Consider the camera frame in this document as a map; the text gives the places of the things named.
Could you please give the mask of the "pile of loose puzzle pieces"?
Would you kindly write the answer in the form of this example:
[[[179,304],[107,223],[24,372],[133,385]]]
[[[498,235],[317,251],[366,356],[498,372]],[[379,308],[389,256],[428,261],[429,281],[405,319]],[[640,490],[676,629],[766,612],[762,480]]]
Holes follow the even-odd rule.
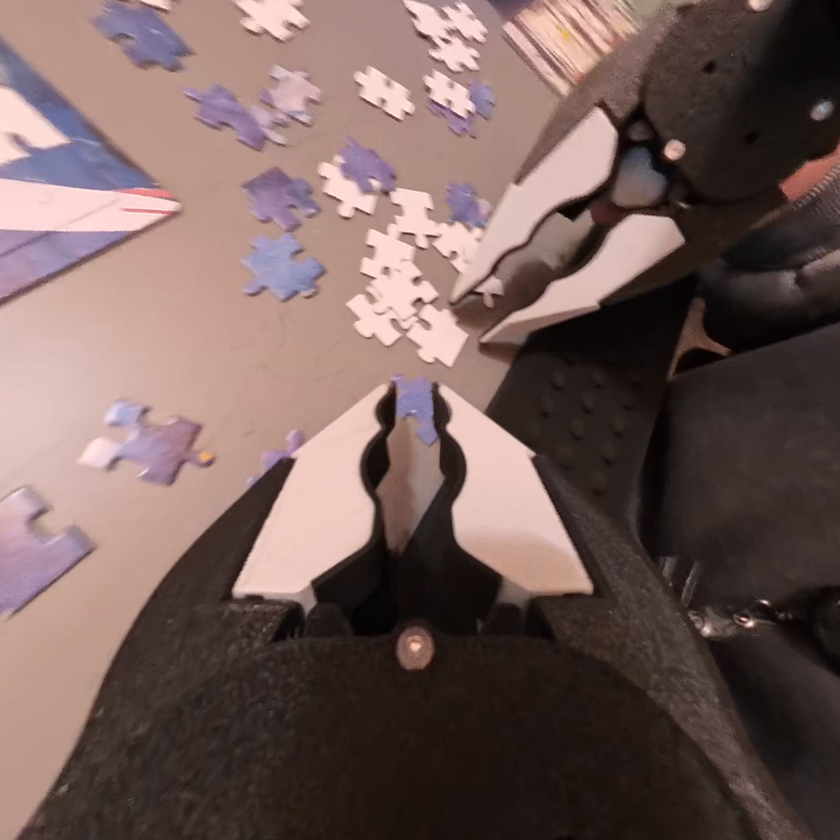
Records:
[[[477,77],[466,87],[451,74],[477,73],[476,45],[486,42],[487,27],[466,2],[442,7],[402,2],[402,6],[416,34],[427,42],[429,57],[448,70],[433,70],[424,76],[427,109],[446,119],[457,135],[474,137],[476,119],[492,116],[496,104],[493,91]],[[196,105],[196,121],[213,130],[232,130],[238,142],[262,151],[267,143],[286,144],[279,129],[293,123],[311,125],[311,107],[322,101],[320,88],[305,70],[274,65],[268,79],[259,101],[252,104],[241,102],[218,83],[205,89],[185,89],[184,93]],[[450,183],[446,195],[449,218],[440,224],[432,218],[434,200],[428,192],[399,186],[395,168],[374,149],[352,138],[347,138],[332,159],[318,164],[317,174],[322,193],[335,202],[342,219],[352,220],[359,214],[372,217],[385,197],[397,209],[385,231],[371,228],[366,233],[368,250],[359,272],[367,284],[345,303],[353,315],[353,329],[383,347],[407,338],[422,361],[452,367],[468,335],[452,311],[435,306],[438,291],[423,278],[416,251],[433,246],[454,269],[465,271],[485,233],[489,204],[478,197],[472,185]],[[258,236],[249,245],[241,260],[248,272],[244,294],[256,297],[267,292],[279,301],[316,295],[325,266],[305,255],[294,236],[303,219],[320,212],[309,182],[274,166],[242,188],[251,213],[262,224],[274,224],[283,232],[274,238]]]

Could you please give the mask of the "purple star-marked puzzle piece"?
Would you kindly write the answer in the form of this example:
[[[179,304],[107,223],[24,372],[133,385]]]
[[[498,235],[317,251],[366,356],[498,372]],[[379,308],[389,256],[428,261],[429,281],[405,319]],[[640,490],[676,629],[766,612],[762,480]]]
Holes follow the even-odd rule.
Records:
[[[262,476],[271,471],[281,460],[294,459],[298,450],[306,442],[303,430],[296,428],[286,436],[285,445],[280,449],[264,451],[259,457],[259,472],[246,480],[246,486],[252,487]]]

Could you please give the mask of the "black dotted mat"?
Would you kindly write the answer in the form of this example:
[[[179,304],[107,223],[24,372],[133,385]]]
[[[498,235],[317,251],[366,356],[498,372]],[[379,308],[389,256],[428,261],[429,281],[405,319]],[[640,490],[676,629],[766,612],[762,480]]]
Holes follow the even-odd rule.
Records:
[[[684,279],[534,333],[486,410],[636,543],[644,462],[695,287]]]

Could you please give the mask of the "blue puzzle piece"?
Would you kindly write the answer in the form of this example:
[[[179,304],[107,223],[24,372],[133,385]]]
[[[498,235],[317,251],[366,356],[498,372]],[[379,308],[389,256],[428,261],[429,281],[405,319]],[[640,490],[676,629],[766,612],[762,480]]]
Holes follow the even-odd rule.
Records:
[[[161,486],[171,486],[183,466],[212,466],[215,456],[196,448],[203,426],[183,416],[174,416],[165,423],[149,419],[151,407],[126,399],[110,405],[103,422],[121,428],[125,439],[109,437],[92,440],[77,459],[80,466],[111,470],[128,461],[140,468],[138,477]]]
[[[435,424],[433,383],[423,375],[405,377],[403,374],[393,374],[391,382],[395,387],[396,417],[413,417],[418,438],[426,446],[435,445],[438,431]]]

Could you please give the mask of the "person's right forearm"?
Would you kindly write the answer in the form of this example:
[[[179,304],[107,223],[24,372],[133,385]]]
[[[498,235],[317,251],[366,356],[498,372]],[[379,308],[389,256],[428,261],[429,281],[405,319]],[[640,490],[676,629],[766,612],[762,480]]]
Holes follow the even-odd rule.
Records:
[[[839,149],[783,184],[787,203],[699,272],[702,325],[731,352],[839,320]]]

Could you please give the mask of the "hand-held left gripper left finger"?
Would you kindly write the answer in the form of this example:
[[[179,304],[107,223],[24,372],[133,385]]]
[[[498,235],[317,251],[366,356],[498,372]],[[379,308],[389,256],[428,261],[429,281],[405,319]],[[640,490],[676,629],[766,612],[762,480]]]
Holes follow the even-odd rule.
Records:
[[[378,385],[304,444],[236,579],[232,597],[331,603],[352,614],[376,590],[385,564],[376,489],[390,461],[392,385]]]

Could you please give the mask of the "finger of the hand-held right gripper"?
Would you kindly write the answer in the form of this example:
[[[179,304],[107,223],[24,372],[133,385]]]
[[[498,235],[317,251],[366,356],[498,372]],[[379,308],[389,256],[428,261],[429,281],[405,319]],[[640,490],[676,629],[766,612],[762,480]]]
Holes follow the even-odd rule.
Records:
[[[582,268],[552,281],[535,302],[507,315],[479,342],[519,343],[531,333],[594,313],[605,299],[684,243],[684,236],[671,217],[629,215],[609,231]]]
[[[613,170],[617,145],[613,121],[594,108],[530,173],[509,184],[449,302],[461,302],[488,279],[500,259],[525,246],[549,215],[596,193]]]

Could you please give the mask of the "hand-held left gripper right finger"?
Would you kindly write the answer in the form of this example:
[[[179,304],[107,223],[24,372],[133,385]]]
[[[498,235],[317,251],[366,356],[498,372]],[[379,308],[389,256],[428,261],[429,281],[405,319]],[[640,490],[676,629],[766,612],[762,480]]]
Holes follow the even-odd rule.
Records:
[[[534,464],[535,453],[446,385],[446,433],[465,460],[455,542],[498,575],[497,602],[592,595],[593,581]]]

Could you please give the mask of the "grey desk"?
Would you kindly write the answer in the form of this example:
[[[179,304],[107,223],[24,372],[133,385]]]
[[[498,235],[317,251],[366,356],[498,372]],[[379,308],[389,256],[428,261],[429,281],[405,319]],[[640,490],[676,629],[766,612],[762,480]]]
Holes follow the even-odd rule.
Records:
[[[242,184],[277,165],[320,193],[317,166],[346,137],[373,148],[402,186],[430,193],[446,218],[449,182],[495,203],[555,99],[501,33],[495,2],[469,2],[488,27],[478,77],[497,99],[474,139],[430,114],[435,68],[401,2],[304,2],[310,25],[286,44],[253,36],[231,2],[177,2],[169,19],[192,50],[180,72],[135,67],[91,22],[99,2],[2,2],[2,37],[182,203],[182,214],[2,306],[2,495],[33,487],[43,523],[76,523],[98,549],[17,615],[2,621],[2,838],[16,838],[75,746],[102,679],[140,609],[173,564],[246,489],[259,457],[291,429],[315,435],[393,373],[444,382],[483,408],[510,363],[471,335],[453,368],[416,346],[390,349],[353,328],[345,303],[366,282],[372,219],[341,219],[335,202],[296,235],[326,267],[319,293],[248,297],[241,259],[259,235]],[[259,101],[274,65],[305,70],[322,93],[311,125],[255,151],[231,129],[194,118],[185,89],[215,83]],[[128,461],[79,465],[118,399],[203,426],[213,465],[184,465],[171,486]]]

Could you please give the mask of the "space puzzle board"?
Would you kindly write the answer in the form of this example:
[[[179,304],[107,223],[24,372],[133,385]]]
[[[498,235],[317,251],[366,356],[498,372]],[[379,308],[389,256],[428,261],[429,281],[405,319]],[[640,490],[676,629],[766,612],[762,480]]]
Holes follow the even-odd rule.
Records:
[[[1,42],[2,304],[181,211]]]

